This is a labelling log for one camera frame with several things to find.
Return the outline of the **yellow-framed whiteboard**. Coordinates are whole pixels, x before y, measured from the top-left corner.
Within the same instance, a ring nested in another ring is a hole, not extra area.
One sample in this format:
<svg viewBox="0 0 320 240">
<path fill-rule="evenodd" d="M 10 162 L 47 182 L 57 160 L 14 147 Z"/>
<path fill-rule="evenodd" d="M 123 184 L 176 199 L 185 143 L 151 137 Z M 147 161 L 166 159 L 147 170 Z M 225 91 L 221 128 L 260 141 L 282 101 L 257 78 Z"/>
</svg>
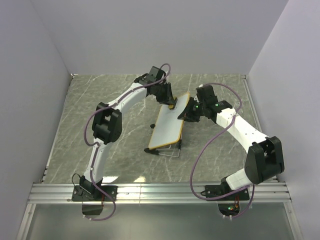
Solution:
<svg viewBox="0 0 320 240">
<path fill-rule="evenodd" d="M 182 146 L 182 130 L 184 121 L 178 119 L 190 99 L 190 93 L 186 92 L 177 98 L 173 109 L 162 105 L 157 120 L 150 127 L 153 129 L 148 147 L 144 152 L 152 155 L 162 155 L 178 158 Z"/>
</svg>

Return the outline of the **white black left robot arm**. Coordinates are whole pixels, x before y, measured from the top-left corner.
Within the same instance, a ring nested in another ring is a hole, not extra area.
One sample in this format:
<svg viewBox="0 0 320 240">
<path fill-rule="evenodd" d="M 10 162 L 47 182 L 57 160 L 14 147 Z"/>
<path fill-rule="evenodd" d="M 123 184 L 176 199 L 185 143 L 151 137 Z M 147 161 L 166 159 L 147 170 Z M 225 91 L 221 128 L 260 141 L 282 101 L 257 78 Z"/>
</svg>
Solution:
<svg viewBox="0 0 320 240">
<path fill-rule="evenodd" d="M 89 117 L 92 121 L 93 143 L 87 139 L 88 123 L 84 127 L 85 143 L 92 147 L 88 166 L 79 179 L 79 187 L 89 201 L 96 201 L 106 192 L 102 190 L 103 168 L 110 148 L 122 134 L 123 116 L 131 107 L 149 95 L 162 105 L 175 106 L 171 84 L 165 79 L 152 81 L 136 80 L 119 97 L 109 103 L 100 102 L 96 111 Z"/>
</svg>

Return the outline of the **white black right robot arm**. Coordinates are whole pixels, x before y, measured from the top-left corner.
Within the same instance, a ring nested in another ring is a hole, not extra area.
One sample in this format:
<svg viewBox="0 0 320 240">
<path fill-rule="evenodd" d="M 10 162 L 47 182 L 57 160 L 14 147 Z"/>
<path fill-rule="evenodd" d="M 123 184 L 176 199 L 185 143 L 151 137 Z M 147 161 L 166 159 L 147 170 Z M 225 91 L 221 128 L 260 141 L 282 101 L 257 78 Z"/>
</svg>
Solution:
<svg viewBox="0 0 320 240">
<path fill-rule="evenodd" d="M 228 132 L 246 152 L 244 167 L 221 181 L 220 193 L 224 199 L 232 200 L 238 195 L 239 189 L 258 185 L 285 170 L 280 139 L 269 137 L 254 128 L 227 101 L 206 103 L 191 98 L 178 119 L 193 123 L 199 122 L 201 117 L 223 128 L 205 144 L 204 149 Z"/>
</svg>

